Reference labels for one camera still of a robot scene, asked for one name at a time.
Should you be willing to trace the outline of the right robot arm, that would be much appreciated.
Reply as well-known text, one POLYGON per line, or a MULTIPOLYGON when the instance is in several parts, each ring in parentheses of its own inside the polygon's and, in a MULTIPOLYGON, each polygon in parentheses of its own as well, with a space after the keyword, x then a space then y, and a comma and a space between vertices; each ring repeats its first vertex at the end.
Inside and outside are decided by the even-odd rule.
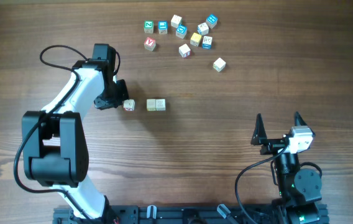
POLYGON ((251 144, 260 146, 261 155, 270 155, 273 183, 280 198, 272 202, 279 223, 316 223, 320 220, 317 201, 321 196, 321 169, 310 162, 301 163, 298 154, 310 148, 314 131, 298 112, 295 125, 278 139, 269 139, 261 114, 258 114, 251 144))

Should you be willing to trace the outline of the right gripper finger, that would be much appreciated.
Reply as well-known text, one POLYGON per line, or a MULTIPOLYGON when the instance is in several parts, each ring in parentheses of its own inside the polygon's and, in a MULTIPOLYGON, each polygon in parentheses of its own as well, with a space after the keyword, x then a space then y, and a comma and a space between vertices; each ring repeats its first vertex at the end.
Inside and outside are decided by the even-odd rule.
POLYGON ((306 122, 303 120, 298 111, 295 112, 294 122, 295 126, 307 126, 311 130, 312 136, 315 136, 315 132, 306 124, 306 122))
POLYGON ((267 135, 264 128, 264 122, 260 113, 257 114, 255 128, 250 143, 253 146, 264 145, 267 143, 267 135))

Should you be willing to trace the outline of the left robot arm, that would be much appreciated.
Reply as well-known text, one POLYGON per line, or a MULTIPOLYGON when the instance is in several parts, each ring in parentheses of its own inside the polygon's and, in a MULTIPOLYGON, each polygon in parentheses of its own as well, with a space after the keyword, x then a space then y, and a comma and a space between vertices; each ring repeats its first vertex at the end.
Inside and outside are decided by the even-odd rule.
POLYGON ((95 44, 91 58, 69 68, 71 78, 57 97, 22 117, 14 178, 23 190, 36 192, 19 178, 19 161, 23 161, 25 176, 43 187, 41 194, 57 192, 65 199, 69 206, 54 210, 54 223, 119 223, 108 198, 87 175, 89 153, 82 120, 92 105, 105 110, 128 100, 125 81, 116 77, 120 63, 113 47, 95 44))

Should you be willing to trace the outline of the red A side block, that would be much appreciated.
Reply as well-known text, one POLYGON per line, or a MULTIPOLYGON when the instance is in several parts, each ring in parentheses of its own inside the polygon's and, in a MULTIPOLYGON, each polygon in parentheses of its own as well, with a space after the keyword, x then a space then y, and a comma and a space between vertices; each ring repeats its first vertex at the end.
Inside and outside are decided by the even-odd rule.
POLYGON ((135 100, 129 99, 123 102, 123 109, 125 111, 134 111, 135 110, 135 100))

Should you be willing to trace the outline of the plain wooden green block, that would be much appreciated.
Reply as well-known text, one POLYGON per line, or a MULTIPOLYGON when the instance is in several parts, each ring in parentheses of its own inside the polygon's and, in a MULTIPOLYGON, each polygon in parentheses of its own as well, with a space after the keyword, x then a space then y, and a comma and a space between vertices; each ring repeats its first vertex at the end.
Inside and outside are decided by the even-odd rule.
POLYGON ((156 111, 156 99, 147 99, 147 111, 156 111))

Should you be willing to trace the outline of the plain Z wooden block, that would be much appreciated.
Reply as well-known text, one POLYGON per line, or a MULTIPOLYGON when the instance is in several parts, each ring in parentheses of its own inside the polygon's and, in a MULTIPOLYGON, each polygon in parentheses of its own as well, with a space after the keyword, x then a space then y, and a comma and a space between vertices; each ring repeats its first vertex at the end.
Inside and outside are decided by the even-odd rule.
POLYGON ((155 100, 155 109, 157 111, 165 111, 166 110, 166 101, 165 101, 165 99, 156 99, 155 100))

